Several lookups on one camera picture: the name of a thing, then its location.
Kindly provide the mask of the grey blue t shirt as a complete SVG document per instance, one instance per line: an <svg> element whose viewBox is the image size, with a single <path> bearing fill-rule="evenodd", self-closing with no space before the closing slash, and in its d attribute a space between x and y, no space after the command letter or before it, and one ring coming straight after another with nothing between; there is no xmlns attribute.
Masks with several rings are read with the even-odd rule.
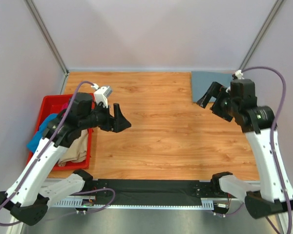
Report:
<svg viewBox="0 0 293 234"><path fill-rule="evenodd" d="M191 72L191 95L192 102L196 103L206 93L212 82L218 82L225 87L230 86L231 74L193 71Z"/></svg>

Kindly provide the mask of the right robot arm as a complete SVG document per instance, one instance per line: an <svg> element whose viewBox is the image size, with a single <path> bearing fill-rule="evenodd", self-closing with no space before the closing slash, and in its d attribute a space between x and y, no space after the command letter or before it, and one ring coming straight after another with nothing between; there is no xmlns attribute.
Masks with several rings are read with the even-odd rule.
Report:
<svg viewBox="0 0 293 234"><path fill-rule="evenodd" d="M234 120L241 127L251 146L260 178L260 185L253 186L232 173L217 173L211 179L214 188L244 202L255 219L286 212L285 196L289 197L293 210L293 188L282 162L278 132L272 125L274 113L269 106L257 105L254 82L234 79L227 88L214 81L197 105L205 108L211 98L215 98L210 108L213 114L228 122Z"/></svg>

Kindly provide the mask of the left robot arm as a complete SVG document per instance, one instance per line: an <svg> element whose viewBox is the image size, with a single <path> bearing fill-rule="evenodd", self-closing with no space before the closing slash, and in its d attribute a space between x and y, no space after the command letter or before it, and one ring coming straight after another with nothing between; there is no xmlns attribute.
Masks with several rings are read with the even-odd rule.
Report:
<svg viewBox="0 0 293 234"><path fill-rule="evenodd" d="M119 133L131 127L119 104L113 105L114 114L111 115L103 98L104 95L73 94L67 109L48 123L19 178L8 190L0 192L0 208L7 209L18 222L33 226L42 220L53 204L69 195L90 191L93 176L82 169L45 189L42 184L83 130L98 127L106 132Z"/></svg>

